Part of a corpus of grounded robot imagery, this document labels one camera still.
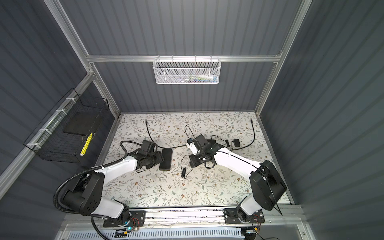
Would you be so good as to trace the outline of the long black power brick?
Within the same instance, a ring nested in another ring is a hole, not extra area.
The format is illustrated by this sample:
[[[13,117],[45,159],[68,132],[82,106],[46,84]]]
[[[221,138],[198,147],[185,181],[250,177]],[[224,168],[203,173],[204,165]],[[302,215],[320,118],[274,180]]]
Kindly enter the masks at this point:
[[[159,170],[170,171],[173,158],[173,149],[163,149],[162,156],[164,160],[159,164]]]

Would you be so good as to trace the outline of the black network switch box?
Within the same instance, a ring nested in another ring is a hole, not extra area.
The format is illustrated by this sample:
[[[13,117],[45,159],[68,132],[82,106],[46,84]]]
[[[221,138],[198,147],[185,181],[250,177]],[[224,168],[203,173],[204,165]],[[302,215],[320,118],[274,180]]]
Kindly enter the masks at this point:
[[[213,146],[217,141],[216,140],[213,140],[213,139],[208,139],[207,142]]]

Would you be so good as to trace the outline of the black power adapter with cable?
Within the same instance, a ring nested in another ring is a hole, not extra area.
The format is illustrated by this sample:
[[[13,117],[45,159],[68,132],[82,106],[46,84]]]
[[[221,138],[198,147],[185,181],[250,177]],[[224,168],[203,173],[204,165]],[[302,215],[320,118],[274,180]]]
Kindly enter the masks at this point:
[[[222,138],[220,138],[219,136],[217,135],[212,135],[211,136],[211,139],[212,140],[220,140],[222,143],[224,143],[224,146],[226,146],[227,148],[229,147],[232,147],[232,148],[240,148],[241,147],[241,143],[240,143],[240,140],[239,139],[234,139],[232,141],[230,140],[224,140]]]

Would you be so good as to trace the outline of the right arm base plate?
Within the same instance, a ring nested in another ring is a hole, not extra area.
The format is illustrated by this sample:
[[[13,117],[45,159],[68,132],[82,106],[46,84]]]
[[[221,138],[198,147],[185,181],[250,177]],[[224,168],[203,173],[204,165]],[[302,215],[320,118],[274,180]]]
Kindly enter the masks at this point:
[[[233,224],[263,224],[265,217],[262,210],[258,210],[251,215],[248,215],[240,208],[225,208],[223,209],[225,223]]]

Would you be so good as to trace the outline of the small black adapter with cable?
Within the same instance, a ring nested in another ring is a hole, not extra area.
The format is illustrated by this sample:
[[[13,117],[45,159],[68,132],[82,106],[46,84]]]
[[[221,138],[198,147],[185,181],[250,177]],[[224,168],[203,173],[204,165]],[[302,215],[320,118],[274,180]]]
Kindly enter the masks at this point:
[[[180,167],[181,167],[181,177],[186,180],[188,175],[193,171],[193,168],[190,169],[189,172],[187,172],[187,167],[183,166],[183,161],[186,157],[188,157],[189,155],[184,155],[181,159],[181,162],[180,162]]]

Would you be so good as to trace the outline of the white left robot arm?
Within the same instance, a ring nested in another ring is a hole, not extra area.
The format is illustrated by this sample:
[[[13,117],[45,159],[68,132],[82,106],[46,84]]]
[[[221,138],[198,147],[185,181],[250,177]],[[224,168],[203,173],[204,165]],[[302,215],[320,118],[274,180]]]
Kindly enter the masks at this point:
[[[54,192],[54,207],[67,214],[117,220],[121,226],[130,224],[133,218],[129,206],[103,197],[104,187],[126,173],[149,170],[162,163],[164,157],[153,142],[144,140],[132,152],[125,148],[126,143],[120,142],[124,151],[122,158],[84,170],[65,180]]]

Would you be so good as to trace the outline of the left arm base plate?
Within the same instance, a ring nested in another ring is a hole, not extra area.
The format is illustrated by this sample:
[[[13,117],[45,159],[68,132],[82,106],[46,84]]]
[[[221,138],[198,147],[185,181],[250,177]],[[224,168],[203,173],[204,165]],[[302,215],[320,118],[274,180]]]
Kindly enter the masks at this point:
[[[117,219],[107,217],[104,228],[142,227],[146,219],[146,211],[125,211]]]

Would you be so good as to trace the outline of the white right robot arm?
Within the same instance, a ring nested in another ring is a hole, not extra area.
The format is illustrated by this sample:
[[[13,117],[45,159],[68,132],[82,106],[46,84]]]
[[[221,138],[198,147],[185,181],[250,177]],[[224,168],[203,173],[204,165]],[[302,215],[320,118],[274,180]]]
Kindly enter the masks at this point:
[[[191,168],[204,165],[206,169],[225,167],[248,180],[251,193],[236,207],[235,216],[242,223],[248,223],[260,210],[271,211],[287,186],[270,161],[256,162],[235,154],[221,144],[211,144],[202,135],[187,140],[186,146],[192,151],[189,156]]]

